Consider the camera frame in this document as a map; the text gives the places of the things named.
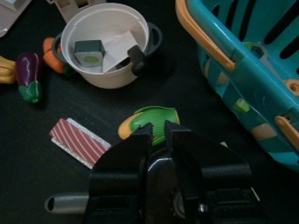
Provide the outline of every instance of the toy eggplant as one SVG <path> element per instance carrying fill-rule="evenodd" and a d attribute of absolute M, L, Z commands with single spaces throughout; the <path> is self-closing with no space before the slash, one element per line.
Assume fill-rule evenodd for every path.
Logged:
<path fill-rule="evenodd" d="M 36 53 L 23 53 L 15 61 L 19 92 L 27 102 L 38 103 L 43 97 L 42 76 L 43 57 Z"/>
<path fill-rule="evenodd" d="M 120 124 L 118 129 L 119 137 L 127 139 L 140 127 L 151 123 L 154 125 L 154 145 L 158 145 L 164 141 L 166 120 L 172 123 L 180 123 L 175 108 L 159 106 L 140 108 Z"/>
<path fill-rule="evenodd" d="M 0 83 L 15 83 L 15 62 L 0 56 Z"/>

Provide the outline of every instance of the black table surface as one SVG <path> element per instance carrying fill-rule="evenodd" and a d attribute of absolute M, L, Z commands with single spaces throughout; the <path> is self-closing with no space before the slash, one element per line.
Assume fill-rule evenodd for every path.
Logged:
<path fill-rule="evenodd" d="M 0 86 L 0 223 L 80 223 L 82 215 L 47 213 L 43 207 L 55 193 L 86 192 L 90 187 L 90 169 L 52 143 L 50 131 L 60 118 L 72 118 L 115 145 L 119 124 L 138 109 L 154 105 L 176 108 L 183 126 L 226 142 L 247 160 L 271 223 L 299 223 L 299 176 L 263 152 L 213 91 L 174 0 L 111 2 L 134 7 L 162 29 L 163 44 L 146 75 L 119 89 L 94 87 L 79 74 L 68 78 L 48 67 L 40 103 L 23 100 L 16 83 Z M 43 54 L 43 40 L 64 26 L 55 4 L 32 1 L 0 38 L 0 55 L 15 60 L 22 53 Z"/>

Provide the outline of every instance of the orange basket handle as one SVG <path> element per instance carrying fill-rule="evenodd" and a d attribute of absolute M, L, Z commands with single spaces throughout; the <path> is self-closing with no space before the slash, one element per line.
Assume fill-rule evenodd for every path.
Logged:
<path fill-rule="evenodd" d="M 287 118 L 281 115 L 275 117 L 275 124 L 279 127 L 279 129 L 283 131 L 285 136 L 291 142 L 293 146 L 299 151 L 299 133 L 295 127 L 289 122 Z"/>
<path fill-rule="evenodd" d="M 211 57 L 226 67 L 227 70 L 233 72 L 235 70 L 237 64 L 219 49 L 205 30 L 194 21 L 186 6 L 186 0 L 175 1 L 175 10 L 179 21 L 186 31 L 191 34 L 192 38 L 202 45 Z"/>

